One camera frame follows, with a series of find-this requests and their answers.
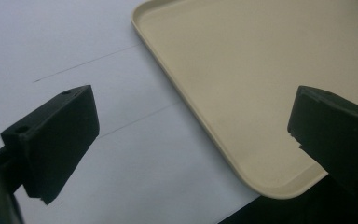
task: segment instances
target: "beige tray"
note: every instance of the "beige tray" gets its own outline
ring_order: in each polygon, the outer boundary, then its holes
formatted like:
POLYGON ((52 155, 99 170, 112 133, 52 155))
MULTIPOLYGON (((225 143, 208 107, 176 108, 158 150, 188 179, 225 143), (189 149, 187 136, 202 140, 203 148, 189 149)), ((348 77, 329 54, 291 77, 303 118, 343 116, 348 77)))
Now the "beige tray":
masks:
POLYGON ((292 198, 326 175, 286 126, 298 85, 358 104, 358 1, 155 0, 132 23, 251 188, 292 198))

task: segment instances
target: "tray surface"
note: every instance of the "tray surface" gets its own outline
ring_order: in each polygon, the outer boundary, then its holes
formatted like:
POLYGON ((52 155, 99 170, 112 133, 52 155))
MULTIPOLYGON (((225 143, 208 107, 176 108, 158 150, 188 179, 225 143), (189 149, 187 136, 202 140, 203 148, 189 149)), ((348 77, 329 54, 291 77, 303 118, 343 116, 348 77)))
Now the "tray surface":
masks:
POLYGON ((286 127, 299 85, 358 104, 358 1, 155 0, 132 23, 247 185, 287 199, 327 175, 286 127))

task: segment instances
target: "line on table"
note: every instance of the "line on table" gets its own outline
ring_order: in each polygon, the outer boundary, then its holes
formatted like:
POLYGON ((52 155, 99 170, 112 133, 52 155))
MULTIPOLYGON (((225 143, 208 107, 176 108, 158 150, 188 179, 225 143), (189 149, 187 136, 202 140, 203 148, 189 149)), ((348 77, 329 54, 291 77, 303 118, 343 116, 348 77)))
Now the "line on table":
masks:
POLYGON ((49 78, 49 77, 54 77, 54 76, 56 76, 56 75, 58 75, 58 74, 61 74, 61 73, 67 72, 67 71, 69 71, 69 70, 71 70, 71 69, 74 69, 74 68, 80 67, 80 66, 82 66, 82 65, 84 65, 84 64, 87 64, 87 63, 93 63, 93 62, 98 61, 98 60, 100 60, 100 59, 102 59, 102 58, 106 58, 106 57, 112 56, 112 55, 114 55, 114 54, 120 53, 120 52, 125 51, 125 50, 127 50, 127 49, 132 49, 132 48, 135 48, 135 47, 140 46, 140 45, 141 45, 141 43, 136 44, 136 45, 132 45, 132 46, 130 46, 130 47, 127 47, 127 48, 124 48, 124 49, 120 49, 120 50, 115 51, 115 52, 110 53, 110 54, 106 54, 106 55, 104 55, 104 56, 102 56, 102 57, 99 57, 99 58, 93 59, 93 60, 91 60, 91 61, 88 61, 88 62, 85 62, 85 63, 80 63, 80 64, 75 65, 75 66, 73 66, 73 67, 70 67, 70 68, 64 69, 64 70, 62 70, 62 71, 60 71, 60 72, 57 72, 57 73, 54 73, 54 74, 48 75, 48 76, 46 76, 46 77, 41 77, 41 78, 39 78, 38 80, 35 80, 33 83, 36 83, 36 82, 38 82, 38 81, 41 81, 41 80, 46 79, 46 78, 49 78))
POLYGON ((156 115, 157 113, 159 113, 159 112, 161 112, 161 111, 163 111, 163 110, 165 110, 165 109, 167 109, 167 108, 169 108, 169 107, 171 107, 171 106, 178 105, 178 104, 180 104, 180 103, 182 103, 182 100, 177 101, 177 102, 175 102, 175 103, 173 103, 173 104, 171 104, 171 105, 164 106, 164 107, 162 107, 161 109, 156 110, 156 111, 154 111, 153 113, 148 114, 148 115, 146 115, 146 116, 144 116, 144 117, 141 117, 140 119, 136 119, 135 121, 130 122, 130 123, 128 123, 128 124, 126 124, 126 125, 124 125, 124 126, 122 126, 122 127, 119 127, 119 128, 113 130, 113 131, 110 132, 110 133, 105 133, 105 134, 103 134, 103 135, 101 135, 101 136, 98 136, 96 139, 101 139, 101 138, 103 138, 103 137, 106 137, 106 136, 109 135, 109 134, 115 133, 115 132, 117 132, 117 131, 119 131, 119 130, 125 128, 125 127, 128 127, 128 126, 130 126, 130 125, 132 125, 132 124, 138 122, 138 121, 141 121, 142 119, 147 119, 147 118, 149 118, 149 117, 152 117, 153 115, 156 115))

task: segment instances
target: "white tabletop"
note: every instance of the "white tabletop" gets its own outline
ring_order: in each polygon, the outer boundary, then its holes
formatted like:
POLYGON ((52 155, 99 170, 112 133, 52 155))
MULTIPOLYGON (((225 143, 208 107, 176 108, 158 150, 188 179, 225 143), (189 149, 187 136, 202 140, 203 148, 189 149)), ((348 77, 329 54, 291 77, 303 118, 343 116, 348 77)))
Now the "white tabletop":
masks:
POLYGON ((16 192, 27 223, 216 223, 258 196, 134 32, 142 2, 0 0, 0 132, 85 84, 101 124, 53 203, 16 192))

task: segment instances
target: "table surface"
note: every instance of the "table surface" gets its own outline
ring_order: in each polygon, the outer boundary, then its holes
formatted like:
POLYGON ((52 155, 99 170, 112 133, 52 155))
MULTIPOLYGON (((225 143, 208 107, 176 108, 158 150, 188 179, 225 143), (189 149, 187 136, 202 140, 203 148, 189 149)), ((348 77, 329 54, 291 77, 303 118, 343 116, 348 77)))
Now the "table surface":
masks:
POLYGON ((86 84, 101 123, 53 203, 18 189, 26 223, 216 223, 258 196, 135 33, 142 2, 0 0, 0 132, 86 84))

